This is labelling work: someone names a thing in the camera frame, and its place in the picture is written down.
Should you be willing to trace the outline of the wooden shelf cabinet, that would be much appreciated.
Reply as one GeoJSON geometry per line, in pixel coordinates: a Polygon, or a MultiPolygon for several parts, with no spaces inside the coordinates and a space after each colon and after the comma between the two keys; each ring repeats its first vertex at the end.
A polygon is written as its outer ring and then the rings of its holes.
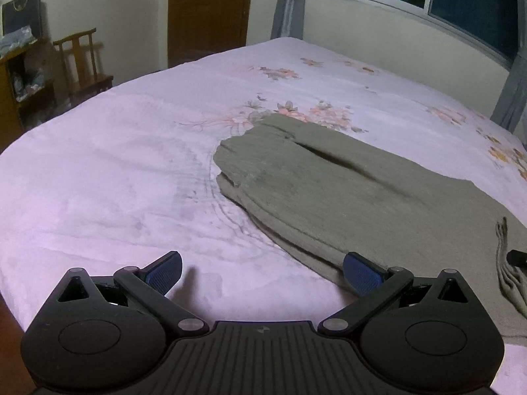
{"type": "Polygon", "coordinates": [[[47,44],[39,39],[1,57],[1,151],[26,132],[29,116],[56,106],[54,80],[26,67],[27,55],[47,44]]]}

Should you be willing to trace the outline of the grey curtain near headboard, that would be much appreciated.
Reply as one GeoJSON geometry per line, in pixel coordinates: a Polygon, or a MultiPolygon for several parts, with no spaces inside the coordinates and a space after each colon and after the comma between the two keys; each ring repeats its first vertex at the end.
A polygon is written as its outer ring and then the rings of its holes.
{"type": "Polygon", "coordinates": [[[513,60],[504,88],[490,119],[513,133],[526,108],[527,81],[526,47],[523,47],[513,60]]]}

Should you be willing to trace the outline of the pink floral bed sheet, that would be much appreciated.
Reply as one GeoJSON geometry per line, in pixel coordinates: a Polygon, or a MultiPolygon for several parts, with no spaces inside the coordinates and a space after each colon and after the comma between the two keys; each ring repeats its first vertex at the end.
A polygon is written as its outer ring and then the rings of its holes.
{"type": "Polygon", "coordinates": [[[449,96],[298,39],[120,85],[1,156],[1,291],[40,394],[523,394],[454,268],[359,296],[224,196],[213,155],[270,115],[474,183],[526,229],[526,151],[449,96]],[[175,250],[166,295],[139,270],[175,250]]]}

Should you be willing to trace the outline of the grey curtain near door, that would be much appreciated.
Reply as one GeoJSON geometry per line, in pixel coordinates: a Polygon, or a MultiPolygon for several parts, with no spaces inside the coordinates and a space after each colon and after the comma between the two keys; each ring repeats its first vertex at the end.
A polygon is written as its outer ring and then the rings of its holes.
{"type": "Polygon", "coordinates": [[[277,0],[271,39],[302,39],[304,35],[305,0],[277,0]]]}

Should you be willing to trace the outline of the brown wooden door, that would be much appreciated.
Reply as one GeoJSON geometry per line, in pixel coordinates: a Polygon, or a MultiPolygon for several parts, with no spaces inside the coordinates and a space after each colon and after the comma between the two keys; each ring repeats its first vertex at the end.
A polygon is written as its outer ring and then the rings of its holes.
{"type": "Polygon", "coordinates": [[[168,66],[246,45],[250,1],[168,0],[168,66]]]}

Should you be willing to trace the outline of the grey-green pants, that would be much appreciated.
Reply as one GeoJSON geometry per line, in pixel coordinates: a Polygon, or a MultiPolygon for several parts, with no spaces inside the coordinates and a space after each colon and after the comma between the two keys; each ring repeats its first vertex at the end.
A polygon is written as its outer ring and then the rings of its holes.
{"type": "Polygon", "coordinates": [[[506,259],[525,226],[474,183],[279,114],[223,140],[213,160],[221,193],[322,277],[342,283],[352,251],[419,277],[454,268],[502,335],[526,335],[526,274],[506,259]]]}

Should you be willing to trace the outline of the wooden chair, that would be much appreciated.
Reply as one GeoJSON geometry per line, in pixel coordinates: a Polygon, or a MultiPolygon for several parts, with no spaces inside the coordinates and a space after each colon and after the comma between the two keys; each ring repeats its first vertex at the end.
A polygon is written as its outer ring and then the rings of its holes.
{"type": "Polygon", "coordinates": [[[113,87],[113,75],[101,73],[97,67],[93,40],[96,32],[96,28],[84,30],[52,42],[58,50],[72,106],[113,87]]]}

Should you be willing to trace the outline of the dark paper bag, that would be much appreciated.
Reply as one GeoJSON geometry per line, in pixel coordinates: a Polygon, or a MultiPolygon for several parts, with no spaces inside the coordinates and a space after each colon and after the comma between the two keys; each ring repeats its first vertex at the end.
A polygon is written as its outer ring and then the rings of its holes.
{"type": "Polygon", "coordinates": [[[41,0],[12,0],[2,5],[2,29],[5,35],[30,27],[35,39],[43,36],[41,0]]]}

